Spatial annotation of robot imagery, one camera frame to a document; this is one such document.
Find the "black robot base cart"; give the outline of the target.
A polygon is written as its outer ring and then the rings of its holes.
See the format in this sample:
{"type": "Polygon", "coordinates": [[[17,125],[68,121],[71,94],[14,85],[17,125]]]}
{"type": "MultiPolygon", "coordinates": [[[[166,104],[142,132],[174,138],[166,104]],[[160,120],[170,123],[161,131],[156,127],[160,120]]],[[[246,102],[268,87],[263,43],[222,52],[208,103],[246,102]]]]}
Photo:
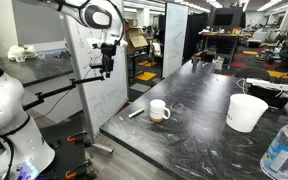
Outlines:
{"type": "Polygon", "coordinates": [[[55,151],[55,158],[36,180],[97,179],[92,161],[85,157],[86,132],[80,120],[45,127],[41,133],[55,151]]]}

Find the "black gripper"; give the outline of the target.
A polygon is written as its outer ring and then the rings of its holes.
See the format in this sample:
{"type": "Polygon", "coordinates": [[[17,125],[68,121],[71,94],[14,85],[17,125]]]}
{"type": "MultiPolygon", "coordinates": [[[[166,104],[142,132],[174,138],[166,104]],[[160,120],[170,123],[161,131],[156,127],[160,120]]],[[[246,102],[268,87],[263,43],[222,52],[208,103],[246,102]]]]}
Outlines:
{"type": "Polygon", "coordinates": [[[102,57],[103,70],[106,72],[105,78],[108,78],[108,73],[110,73],[110,76],[112,76],[113,74],[113,66],[114,66],[113,56],[116,55],[116,46],[103,44],[101,46],[101,53],[103,55],[102,57]]]}

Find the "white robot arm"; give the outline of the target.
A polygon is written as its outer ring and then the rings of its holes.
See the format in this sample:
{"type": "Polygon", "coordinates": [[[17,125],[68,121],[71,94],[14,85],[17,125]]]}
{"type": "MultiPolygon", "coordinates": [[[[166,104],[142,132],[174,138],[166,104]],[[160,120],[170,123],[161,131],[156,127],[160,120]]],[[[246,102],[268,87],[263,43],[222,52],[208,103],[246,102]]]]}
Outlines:
{"type": "MultiPolygon", "coordinates": [[[[126,46],[123,39],[125,20],[112,0],[19,0],[44,6],[72,17],[80,25],[101,31],[100,38],[88,43],[102,53],[97,66],[100,79],[113,71],[116,49],[126,46]]],[[[5,151],[0,155],[0,180],[35,180],[49,167],[56,153],[45,141],[36,121],[22,104],[22,83],[0,68],[0,142],[5,151]]]]}

